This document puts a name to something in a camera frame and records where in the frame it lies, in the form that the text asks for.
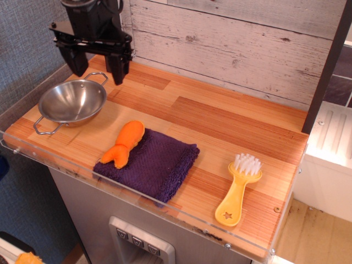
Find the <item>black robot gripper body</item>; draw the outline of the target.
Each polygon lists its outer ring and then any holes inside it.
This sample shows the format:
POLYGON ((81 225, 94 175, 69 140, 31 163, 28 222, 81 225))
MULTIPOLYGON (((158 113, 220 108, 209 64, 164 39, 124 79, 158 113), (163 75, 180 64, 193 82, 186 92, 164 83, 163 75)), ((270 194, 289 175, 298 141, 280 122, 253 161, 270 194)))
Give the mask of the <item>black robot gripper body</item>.
POLYGON ((52 22, 59 45, 80 45, 86 52, 110 55, 125 54, 132 59, 132 37, 123 30, 117 34, 111 24, 112 12, 108 1, 61 1, 68 21, 52 22))

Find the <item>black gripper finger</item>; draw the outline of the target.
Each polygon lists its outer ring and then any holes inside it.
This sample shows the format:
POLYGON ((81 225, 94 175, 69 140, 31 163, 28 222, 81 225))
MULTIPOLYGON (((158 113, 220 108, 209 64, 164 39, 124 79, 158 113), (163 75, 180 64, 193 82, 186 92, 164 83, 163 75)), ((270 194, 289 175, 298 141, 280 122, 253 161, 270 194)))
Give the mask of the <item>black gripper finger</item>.
POLYGON ((114 83, 121 85, 129 73, 130 57, 125 54, 110 54, 105 56, 106 69, 112 74, 114 83))
POLYGON ((59 44, 57 47, 72 73, 81 77, 88 68, 88 60, 82 47, 80 45, 63 46, 59 44))

